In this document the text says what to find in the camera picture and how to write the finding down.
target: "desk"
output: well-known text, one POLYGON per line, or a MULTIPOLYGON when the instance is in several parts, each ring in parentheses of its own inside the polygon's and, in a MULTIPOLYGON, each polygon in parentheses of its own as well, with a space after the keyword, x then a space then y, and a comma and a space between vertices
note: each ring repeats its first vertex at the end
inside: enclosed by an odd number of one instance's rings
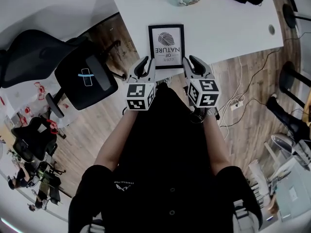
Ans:
MULTIPOLYGON (((152 24, 183 24, 186 56, 195 55, 208 64, 283 46, 273 0, 264 0, 261 6, 201 0, 185 7, 172 5, 171 0, 114 1, 140 57, 150 56, 148 26, 152 24)), ((181 72, 181 68, 157 70, 156 80, 181 72)))

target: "power strip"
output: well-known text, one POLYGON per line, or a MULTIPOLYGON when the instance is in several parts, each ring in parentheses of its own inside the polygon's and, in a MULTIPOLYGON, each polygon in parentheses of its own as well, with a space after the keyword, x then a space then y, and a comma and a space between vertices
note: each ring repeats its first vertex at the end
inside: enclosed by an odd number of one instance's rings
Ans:
POLYGON ((239 102, 236 102, 236 103, 233 103, 230 108, 231 108, 231 111, 234 111, 236 110, 237 108, 240 108, 243 106, 243 101, 239 101, 239 102))

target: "black cable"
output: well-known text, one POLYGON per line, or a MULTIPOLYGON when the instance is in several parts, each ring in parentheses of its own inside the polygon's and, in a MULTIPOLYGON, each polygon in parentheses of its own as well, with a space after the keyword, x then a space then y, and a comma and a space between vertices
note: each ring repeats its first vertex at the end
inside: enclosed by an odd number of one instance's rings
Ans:
POLYGON ((251 99, 250 101, 248 101, 247 104, 245 105, 243 114, 242 114, 241 118, 240 118, 237 122, 235 122, 235 123, 233 123, 233 124, 231 124, 231 125, 227 125, 227 126, 220 126, 220 128, 222 128, 222 127, 231 127, 231 126, 236 125, 237 123, 239 123, 239 122, 242 120, 242 118, 243 118, 243 116, 244 116, 244 114, 245 114, 245 111, 246 111, 246 108, 247 108, 248 104, 249 104, 252 100, 256 100, 258 103, 260 103, 260 104, 266 106, 264 103, 259 102, 257 99, 252 98, 252 99, 251 99))
MULTIPOLYGON (((244 116, 244 114, 245 114, 246 108, 247 108, 248 104, 249 104, 252 100, 256 100, 258 103, 260 103, 260 104, 262 104, 262 105, 264 105, 264 106, 267 107, 266 104, 264 104, 264 103, 262 103, 262 102, 259 102, 259 101, 258 101, 257 99, 255 99, 255 98, 252 98, 252 99, 251 99, 250 101, 248 101, 247 104, 245 105, 243 114, 242 114, 241 118, 240 118, 237 122, 235 122, 235 123, 233 123, 233 124, 231 124, 231 125, 227 125, 227 126, 220 126, 220 128, 222 128, 222 127, 228 127, 228 128, 229 128, 229 127, 231 127, 231 126, 233 126, 233 125, 238 124, 238 123, 242 120, 242 118, 243 118, 243 116, 244 116)), ((288 132, 291 134, 290 129, 289 129, 285 124, 284 124, 284 126, 287 128, 288 132)))
POLYGON ((126 109, 127 109, 127 107, 125 107, 125 108, 122 110, 122 116, 124 115, 124 112, 125 112, 126 109))
POLYGON ((294 111, 300 111, 302 114, 306 114, 306 115, 309 115, 308 113, 305 113, 302 109, 295 109, 291 112, 291 114, 293 114, 294 111))
MULTIPOLYGON (((298 38, 288 38, 288 39, 285 39, 285 40, 283 41, 283 43, 285 43, 286 41, 289 41, 289 40, 299 40, 301 37, 303 37, 303 36, 304 36, 305 34, 307 34, 307 33, 311 33, 311 32, 304 32, 304 33, 303 33, 300 37, 298 37, 298 38)), ((249 82, 249 84, 248 84, 248 86, 247 86, 247 89, 246 89, 245 92, 240 96, 240 98, 243 97, 243 95, 248 91, 248 89, 249 89, 249 87, 250 87, 250 85, 251 85, 251 83, 252 83, 252 81, 253 81, 253 78, 254 78, 259 72, 261 72, 261 71, 264 69, 264 67, 265 67, 266 64, 267 64, 268 57, 269 57, 272 53, 279 52, 281 49, 282 49, 282 47, 279 48, 279 49, 276 50, 276 51, 273 51, 273 52, 269 53, 269 54, 267 55, 266 60, 265 60, 265 62, 264 62, 264 64, 263 64, 262 68, 259 69, 259 70, 252 76, 251 81, 249 82)))

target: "printed logo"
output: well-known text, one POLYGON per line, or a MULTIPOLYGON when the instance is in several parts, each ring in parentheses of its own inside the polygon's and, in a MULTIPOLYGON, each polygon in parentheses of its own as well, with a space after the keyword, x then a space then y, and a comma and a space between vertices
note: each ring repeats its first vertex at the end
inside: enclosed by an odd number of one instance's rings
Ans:
POLYGON ((146 109, 144 100, 128 100, 127 104, 130 110, 135 110, 135 109, 145 110, 146 109))
POLYGON ((161 43, 164 46, 175 45, 173 36, 167 32, 163 32, 163 33, 159 34, 158 40, 159 40, 159 43, 161 43))
POLYGON ((214 107, 218 98, 218 94, 203 94, 200 106, 214 107))
POLYGON ((219 91, 213 80, 199 80, 199 82, 203 91, 219 91))
POLYGON ((128 86, 128 98, 143 98, 145 96, 145 84, 130 84, 128 86))
POLYGON ((195 89, 192 83, 190 83, 188 95, 195 104, 198 102, 199 92, 197 89, 195 89))
POLYGON ((155 97, 155 90, 152 87, 152 90, 151 90, 151 92, 150 92, 150 94, 148 96, 148 107, 150 106, 150 104, 151 104, 152 100, 154 99, 154 97, 155 97))
POLYGON ((119 190, 125 192, 125 191, 130 187, 130 185, 129 185, 129 186, 125 186, 125 187, 122 188, 122 187, 120 187, 118 184, 116 184, 116 187, 117 187, 119 190))

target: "framed print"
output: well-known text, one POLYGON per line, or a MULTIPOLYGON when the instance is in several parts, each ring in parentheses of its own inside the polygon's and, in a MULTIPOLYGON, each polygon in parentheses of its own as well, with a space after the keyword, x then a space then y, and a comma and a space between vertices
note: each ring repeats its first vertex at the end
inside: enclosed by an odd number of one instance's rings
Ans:
POLYGON ((182 68, 185 57, 184 25, 149 26, 149 41, 156 69, 182 68))

